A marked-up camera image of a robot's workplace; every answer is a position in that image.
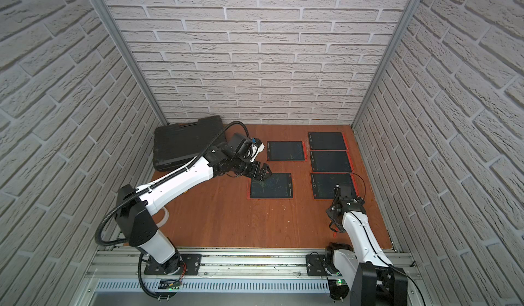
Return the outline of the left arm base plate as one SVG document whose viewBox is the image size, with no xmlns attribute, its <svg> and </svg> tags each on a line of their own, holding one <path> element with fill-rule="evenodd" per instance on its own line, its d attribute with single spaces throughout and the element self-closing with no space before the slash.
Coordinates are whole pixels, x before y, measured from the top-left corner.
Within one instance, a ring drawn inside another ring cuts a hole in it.
<svg viewBox="0 0 524 306">
<path fill-rule="evenodd" d="M 201 259 L 201 254 L 176 254 L 165 263 L 149 258 L 144 273 L 146 275 L 197 275 Z"/>
</svg>

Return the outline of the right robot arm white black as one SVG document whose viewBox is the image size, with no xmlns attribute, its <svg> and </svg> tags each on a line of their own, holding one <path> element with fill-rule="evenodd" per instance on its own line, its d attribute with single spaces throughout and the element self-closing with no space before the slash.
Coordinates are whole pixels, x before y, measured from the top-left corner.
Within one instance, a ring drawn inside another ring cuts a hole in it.
<svg viewBox="0 0 524 306">
<path fill-rule="evenodd" d="M 408 276 L 395 267 L 375 238 L 364 200 L 349 185 L 336 185 L 326 210 L 330 229 L 349 236 L 349 245 L 331 243 L 326 248 L 326 270 L 341 276 L 328 282 L 330 298 L 350 305 L 406 305 Z"/>
</svg>

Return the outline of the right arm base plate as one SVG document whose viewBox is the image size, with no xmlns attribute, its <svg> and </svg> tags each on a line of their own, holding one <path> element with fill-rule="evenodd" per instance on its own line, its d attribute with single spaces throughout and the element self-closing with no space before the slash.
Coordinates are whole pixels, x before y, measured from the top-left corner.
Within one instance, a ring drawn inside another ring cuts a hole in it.
<svg viewBox="0 0 524 306">
<path fill-rule="evenodd" d="M 314 251 L 305 256 L 306 271 L 309 277 L 330 277 L 327 272 L 326 259 L 323 254 Z"/>
</svg>

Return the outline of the writing tablet red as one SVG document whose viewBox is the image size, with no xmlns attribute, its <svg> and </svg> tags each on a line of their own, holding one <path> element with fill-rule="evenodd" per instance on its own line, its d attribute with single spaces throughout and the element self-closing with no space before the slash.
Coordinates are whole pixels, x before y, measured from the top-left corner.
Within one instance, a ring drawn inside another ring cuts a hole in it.
<svg viewBox="0 0 524 306">
<path fill-rule="evenodd" d="M 301 141 L 269 141 L 268 161 L 306 161 L 304 144 Z"/>
<path fill-rule="evenodd" d="M 264 181 L 251 180 L 250 199 L 292 199 L 291 173 L 273 173 Z"/>
</svg>

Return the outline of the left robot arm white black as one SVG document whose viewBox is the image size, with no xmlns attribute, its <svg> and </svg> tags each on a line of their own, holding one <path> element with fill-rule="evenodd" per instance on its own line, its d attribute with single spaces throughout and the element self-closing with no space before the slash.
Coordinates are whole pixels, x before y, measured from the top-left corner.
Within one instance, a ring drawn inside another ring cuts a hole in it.
<svg viewBox="0 0 524 306">
<path fill-rule="evenodd" d="M 229 142 L 208 146 L 192 161 L 161 179 L 136 189 L 129 185 L 121 188 L 119 199 L 127 205 L 116 211 L 115 220 L 124 241 L 149 256 L 164 273 L 175 273 L 181 266 L 180 253 L 160 231 L 153 216 L 193 187 L 229 172 L 257 181 L 268 179 L 269 166 L 257 161 L 264 148 L 260 139 L 236 133 Z"/>
</svg>

